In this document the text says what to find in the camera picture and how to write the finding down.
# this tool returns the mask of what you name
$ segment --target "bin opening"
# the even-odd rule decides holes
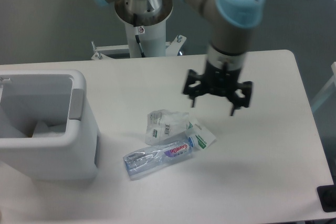
[[[68,75],[11,75],[2,85],[0,138],[60,136],[66,131],[72,80]]]

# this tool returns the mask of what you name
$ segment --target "white table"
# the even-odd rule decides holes
[[[78,69],[101,138],[99,174],[89,182],[33,181],[0,164],[5,223],[270,223],[336,217],[323,212],[316,188],[332,184],[293,54],[251,52],[242,81],[251,107],[205,95],[196,108],[182,95],[187,69],[205,57],[101,60],[0,66]],[[190,112],[217,136],[207,150],[130,181],[122,157],[145,147],[146,115]]]

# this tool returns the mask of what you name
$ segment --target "black object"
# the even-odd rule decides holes
[[[209,93],[226,97],[233,105],[232,116],[240,107],[249,107],[252,95],[253,83],[251,81],[238,83],[240,71],[241,69],[227,71],[227,63],[223,64],[223,69],[218,69],[207,61],[204,74],[189,70],[183,94],[189,95],[189,98],[193,100],[192,107],[195,107],[195,99],[200,95]],[[241,90],[243,97],[240,97],[236,90]]]
[[[325,212],[336,212],[336,185],[319,186],[317,193]]]

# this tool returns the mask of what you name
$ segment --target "trash bin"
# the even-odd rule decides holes
[[[87,179],[98,150],[81,72],[0,71],[0,160],[34,179]]]

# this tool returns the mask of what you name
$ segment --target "black cable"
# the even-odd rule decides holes
[[[140,43],[139,35],[136,35],[135,39],[136,39],[136,43],[138,43],[138,45],[139,45],[139,50],[140,50],[140,53],[141,53],[141,57],[146,58],[145,53],[143,52],[143,49],[142,49],[142,46],[141,46],[141,43]]]
[[[136,27],[137,25],[137,21],[138,21],[138,16],[137,16],[137,14],[133,14],[133,27]],[[140,54],[141,54],[141,57],[142,58],[146,58],[146,55],[145,55],[145,53],[143,52],[143,49],[142,49],[142,45],[141,45],[141,43],[140,43],[140,38],[139,38],[139,35],[136,35],[135,36],[135,40],[136,40],[136,43],[138,43],[138,45],[139,45],[139,50],[140,50]]]

